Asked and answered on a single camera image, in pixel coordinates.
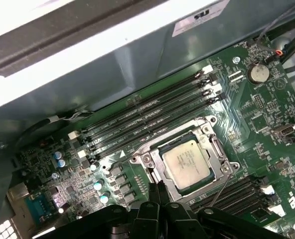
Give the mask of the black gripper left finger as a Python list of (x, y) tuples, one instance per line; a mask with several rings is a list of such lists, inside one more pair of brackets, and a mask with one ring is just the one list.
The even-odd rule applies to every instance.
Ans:
[(97, 212), (42, 235), (41, 239), (157, 239), (162, 183), (150, 183), (148, 201), (129, 211), (120, 205)]

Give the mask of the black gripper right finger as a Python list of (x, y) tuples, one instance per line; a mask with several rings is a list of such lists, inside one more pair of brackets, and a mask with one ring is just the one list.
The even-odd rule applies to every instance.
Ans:
[(198, 213), (186, 204), (171, 202), (167, 186), (158, 183), (161, 204), (165, 209), (170, 239), (284, 239), (281, 234), (213, 207)]

